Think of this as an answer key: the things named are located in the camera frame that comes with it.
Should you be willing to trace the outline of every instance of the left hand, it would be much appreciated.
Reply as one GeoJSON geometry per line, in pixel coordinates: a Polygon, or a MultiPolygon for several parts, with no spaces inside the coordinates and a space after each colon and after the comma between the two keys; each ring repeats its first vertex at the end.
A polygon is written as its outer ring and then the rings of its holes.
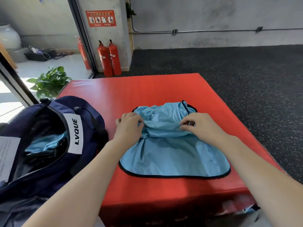
{"type": "Polygon", "coordinates": [[[142,135],[144,124],[142,117],[134,112],[124,113],[120,119],[116,119],[116,133],[114,140],[121,143],[127,150],[138,142],[142,135]]]}

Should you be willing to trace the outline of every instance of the hand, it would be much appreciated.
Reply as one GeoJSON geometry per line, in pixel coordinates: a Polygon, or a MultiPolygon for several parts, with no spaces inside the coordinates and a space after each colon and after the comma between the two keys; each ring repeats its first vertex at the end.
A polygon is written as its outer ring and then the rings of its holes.
{"type": "Polygon", "coordinates": [[[138,122],[143,122],[143,119],[134,112],[124,113],[120,119],[116,119],[114,140],[127,147],[127,150],[135,145],[142,135],[144,124],[138,126],[138,122]]]}
{"type": "Polygon", "coordinates": [[[207,113],[190,113],[181,120],[180,124],[183,124],[180,130],[190,131],[203,142],[217,148],[229,136],[207,113]]]}

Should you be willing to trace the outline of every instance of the bag zipper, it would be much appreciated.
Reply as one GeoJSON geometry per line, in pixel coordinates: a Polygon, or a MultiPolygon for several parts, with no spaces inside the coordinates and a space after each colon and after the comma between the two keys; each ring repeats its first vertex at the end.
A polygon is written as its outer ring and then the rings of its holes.
{"type": "MultiPolygon", "coordinates": [[[[34,118],[34,116],[35,116],[40,110],[42,110],[42,108],[44,108],[44,107],[47,107],[48,109],[50,109],[50,110],[52,110],[53,112],[55,112],[55,113],[61,118],[61,120],[62,120],[62,122],[63,122],[63,124],[64,124],[64,126],[65,126],[65,129],[66,129],[66,131],[67,131],[67,148],[66,148],[66,151],[67,151],[68,148],[69,148],[69,143],[70,143],[69,128],[68,128],[68,125],[67,125],[67,122],[66,122],[66,119],[64,118],[64,116],[63,116],[61,113],[59,113],[57,110],[55,110],[54,108],[52,108],[51,106],[48,106],[51,102],[52,102],[52,100],[50,100],[50,102],[46,103],[43,107],[41,107],[39,110],[37,110],[37,111],[32,115],[32,117],[31,117],[30,119],[32,120],[32,118],[34,118]]],[[[56,161],[54,161],[54,162],[51,163],[50,165],[54,164],[54,163],[57,162],[59,159],[61,159],[61,158],[66,154],[66,151],[65,151],[65,153],[64,153],[63,155],[61,155],[56,161]]],[[[32,172],[30,172],[30,173],[27,173],[27,174],[25,174],[25,175],[23,175],[23,176],[17,178],[16,180],[9,182],[7,185],[10,185],[11,183],[13,183],[13,182],[15,182],[15,181],[17,181],[17,180],[19,180],[19,179],[22,179],[22,178],[24,178],[24,177],[26,177],[26,176],[28,176],[28,175],[31,175],[31,174],[33,174],[33,173],[35,173],[36,171],[41,170],[41,169],[37,169],[37,170],[35,170],[35,171],[32,171],[32,172]]]]}

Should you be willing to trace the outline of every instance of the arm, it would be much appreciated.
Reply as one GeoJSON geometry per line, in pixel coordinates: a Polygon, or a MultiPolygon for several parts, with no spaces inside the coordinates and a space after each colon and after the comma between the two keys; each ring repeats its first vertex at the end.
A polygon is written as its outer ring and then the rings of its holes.
{"type": "Polygon", "coordinates": [[[208,114],[191,113],[181,124],[180,129],[194,133],[226,155],[273,226],[302,225],[303,185],[269,164],[239,138],[225,133],[208,114]]]}
{"type": "Polygon", "coordinates": [[[141,137],[142,118],[123,114],[117,131],[102,151],[74,178],[45,202],[23,227],[94,226],[118,161],[141,137]]]}

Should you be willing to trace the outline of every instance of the red fire extinguisher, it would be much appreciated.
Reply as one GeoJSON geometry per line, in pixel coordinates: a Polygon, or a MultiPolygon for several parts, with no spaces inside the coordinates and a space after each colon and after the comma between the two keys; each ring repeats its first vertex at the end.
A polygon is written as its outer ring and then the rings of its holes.
{"type": "Polygon", "coordinates": [[[98,53],[102,63],[103,73],[106,77],[113,76],[111,61],[109,59],[107,47],[99,41],[98,53]]]}
{"type": "Polygon", "coordinates": [[[109,46],[108,46],[109,57],[112,62],[114,75],[118,76],[118,75],[121,75],[121,73],[122,73],[120,60],[119,60],[118,48],[116,45],[113,44],[112,40],[109,40],[109,41],[110,41],[109,46]]]}
{"type": "Polygon", "coordinates": [[[89,63],[89,61],[87,59],[87,56],[86,56],[86,53],[85,53],[84,46],[82,44],[81,38],[77,37],[77,39],[78,39],[78,49],[79,49],[79,51],[81,53],[83,62],[85,64],[85,67],[86,67],[87,70],[91,70],[91,66],[90,66],[90,63],[89,63]]]}

